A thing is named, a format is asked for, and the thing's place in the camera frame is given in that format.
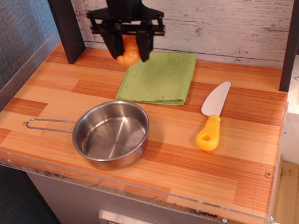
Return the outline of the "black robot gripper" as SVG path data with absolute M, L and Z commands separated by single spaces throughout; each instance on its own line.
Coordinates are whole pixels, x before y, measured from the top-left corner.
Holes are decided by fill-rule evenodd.
M 106 8 L 87 12 L 91 30 L 100 34 L 113 58 L 124 54 L 123 35 L 136 35 L 140 58 L 146 62 L 154 35 L 164 35 L 163 12 L 143 5 L 142 0 L 106 0 Z

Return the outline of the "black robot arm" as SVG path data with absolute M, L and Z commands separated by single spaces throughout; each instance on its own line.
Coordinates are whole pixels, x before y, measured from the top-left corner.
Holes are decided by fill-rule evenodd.
M 122 66 L 145 62 L 153 38 L 163 36 L 164 13 L 143 5 L 142 0 L 106 0 L 107 7 L 89 11 L 91 31 L 102 36 L 108 51 Z

